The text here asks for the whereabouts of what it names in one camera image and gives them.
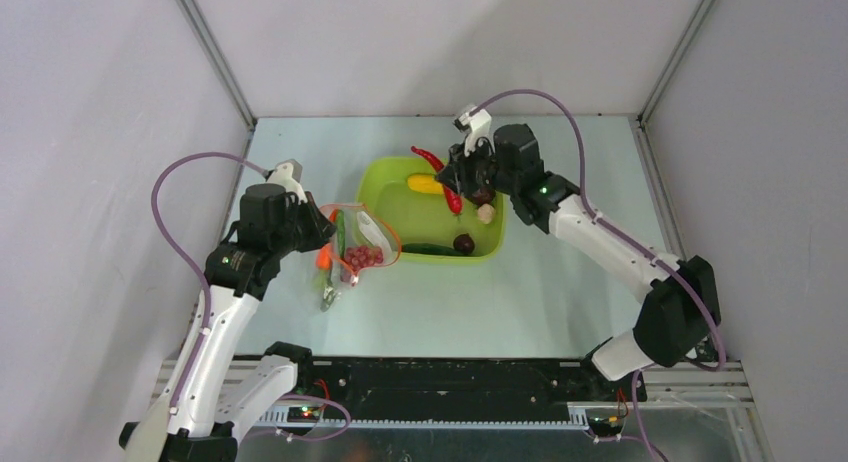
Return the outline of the long green cucumber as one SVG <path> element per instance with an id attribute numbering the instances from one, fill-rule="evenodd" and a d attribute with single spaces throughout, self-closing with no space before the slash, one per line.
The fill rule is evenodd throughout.
<path id="1" fill-rule="evenodd" d="M 346 248 L 346 227 L 345 216 L 341 209 L 337 218 L 338 232 L 332 242 L 332 259 L 333 265 L 330 270 L 322 271 L 324 275 L 324 285 L 322 293 L 322 302 L 320 310 L 327 312 L 341 296 L 342 288 L 342 273 L 344 267 L 340 260 L 343 257 Z"/>

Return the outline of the dark purple mangosteen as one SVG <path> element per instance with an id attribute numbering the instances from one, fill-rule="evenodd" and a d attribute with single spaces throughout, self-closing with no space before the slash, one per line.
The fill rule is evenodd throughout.
<path id="1" fill-rule="evenodd" d="M 471 195 L 467 196 L 467 199 L 475 206 L 480 207 L 483 205 L 491 205 L 495 197 L 496 192 L 493 189 L 481 187 L 474 191 Z"/>

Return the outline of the lime green plastic basin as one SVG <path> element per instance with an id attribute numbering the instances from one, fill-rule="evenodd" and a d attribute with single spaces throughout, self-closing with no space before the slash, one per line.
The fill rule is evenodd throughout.
<path id="1" fill-rule="evenodd" d="M 447 256 L 403 252 L 404 262 L 471 265 L 493 257 L 501 248 L 506 227 L 506 201 L 502 195 L 493 201 L 492 221 L 482 222 L 477 208 L 463 202 L 456 215 L 448 208 L 442 193 L 425 194 L 410 189 L 407 179 L 413 175 L 432 176 L 434 170 L 422 157 L 390 156 L 378 158 L 365 169 L 356 201 L 363 204 L 379 221 L 386 223 L 402 245 L 430 244 L 451 248 L 454 239 L 467 234 L 475 243 L 468 256 Z"/>

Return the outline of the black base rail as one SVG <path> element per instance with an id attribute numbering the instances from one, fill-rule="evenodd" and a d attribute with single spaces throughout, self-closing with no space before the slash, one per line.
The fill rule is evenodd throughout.
<path id="1" fill-rule="evenodd" d="M 353 421 L 569 422 L 580 403 L 647 399 L 642 378 L 608 381 L 573 359 L 319 357 L 295 393 L 326 395 Z"/>

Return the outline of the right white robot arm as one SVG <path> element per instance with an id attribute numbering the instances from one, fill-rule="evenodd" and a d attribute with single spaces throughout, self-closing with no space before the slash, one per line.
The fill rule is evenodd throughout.
<path id="1" fill-rule="evenodd" d="M 714 270 L 699 256 L 682 260 L 651 249 L 594 208 L 577 185 L 548 171 L 526 124 L 489 131 L 457 122 L 464 140 L 449 149 L 436 178 L 462 196 L 498 192 L 519 219 L 577 248 L 622 283 L 640 303 L 632 329 L 587 356 L 585 393 L 606 400 L 622 378 L 651 365 L 683 361 L 721 322 Z"/>

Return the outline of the orange carrot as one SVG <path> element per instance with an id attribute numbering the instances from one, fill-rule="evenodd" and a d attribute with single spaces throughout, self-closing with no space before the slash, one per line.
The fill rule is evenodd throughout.
<path id="1" fill-rule="evenodd" d="M 339 210 L 334 209 L 329 215 L 329 221 L 332 223 L 334 227 L 334 232 L 331 235 L 330 241 L 325 244 L 318 252 L 318 255 L 315 259 L 315 266 L 318 270 L 327 271 L 332 268 L 333 259 L 331 256 L 332 253 L 332 241 L 336 237 L 336 233 L 338 232 L 338 223 L 337 218 L 339 215 Z"/>

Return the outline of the yellow corn cob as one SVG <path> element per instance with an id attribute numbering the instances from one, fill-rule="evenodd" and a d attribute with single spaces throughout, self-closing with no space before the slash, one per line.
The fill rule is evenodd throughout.
<path id="1" fill-rule="evenodd" d="M 433 174 L 415 173 L 406 179 L 407 187 L 416 193 L 427 195 L 443 195 L 444 186 L 435 179 Z"/>

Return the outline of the short dark green cucumber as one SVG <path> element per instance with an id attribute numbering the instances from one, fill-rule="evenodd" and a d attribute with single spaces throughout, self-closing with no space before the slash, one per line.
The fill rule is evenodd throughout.
<path id="1" fill-rule="evenodd" d="M 465 253 L 453 247 L 431 244 L 431 243 L 407 243 L 402 245 L 402 251 L 409 254 L 438 256 L 438 257 L 464 257 Z"/>

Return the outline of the white garlic bulb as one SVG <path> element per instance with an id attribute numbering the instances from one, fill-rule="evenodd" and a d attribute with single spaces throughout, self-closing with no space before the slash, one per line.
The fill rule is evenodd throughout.
<path id="1" fill-rule="evenodd" d="M 477 219 L 484 225 L 489 225 L 494 221 L 497 214 L 495 207 L 491 204 L 483 204 L 476 210 Z"/>

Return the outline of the dark red small fruit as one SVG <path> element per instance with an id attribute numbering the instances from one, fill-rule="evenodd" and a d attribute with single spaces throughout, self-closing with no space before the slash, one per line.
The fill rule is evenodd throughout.
<path id="1" fill-rule="evenodd" d="M 464 256 L 472 255 L 476 248 L 473 238 L 468 233 L 462 233 L 456 236 L 452 244 L 453 249 Z"/>

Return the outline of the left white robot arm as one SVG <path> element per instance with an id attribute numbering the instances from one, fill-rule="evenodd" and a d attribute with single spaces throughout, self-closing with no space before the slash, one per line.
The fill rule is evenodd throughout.
<path id="1" fill-rule="evenodd" d="M 119 444 L 128 461 L 233 461 L 250 427 L 280 397 L 304 398 L 316 385 L 310 349 L 276 342 L 228 395 L 222 393 L 235 349 L 281 260 L 326 246 L 335 233 L 297 182 L 248 187 L 240 218 L 208 256 L 200 315 L 192 323 L 165 390 Z"/>

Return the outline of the clear zip bag orange zipper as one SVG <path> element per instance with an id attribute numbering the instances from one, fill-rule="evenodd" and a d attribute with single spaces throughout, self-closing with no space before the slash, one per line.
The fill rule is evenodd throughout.
<path id="1" fill-rule="evenodd" d="M 394 264 L 401 244 L 395 231 L 364 204 L 328 204 L 321 213 L 335 227 L 315 258 L 313 279 L 319 310 L 327 312 L 359 284 L 363 272 Z"/>

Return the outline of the red grape bunch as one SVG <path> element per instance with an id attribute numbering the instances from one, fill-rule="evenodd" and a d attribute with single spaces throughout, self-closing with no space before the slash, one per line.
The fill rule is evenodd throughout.
<path id="1" fill-rule="evenodd" d="M 384 253 L 380 247 L 361 245 L 348 247 L 342 258 L 346 264 L 342 279 L 352 282 L 364 268 L 381 266 L 384 263 Z"/>

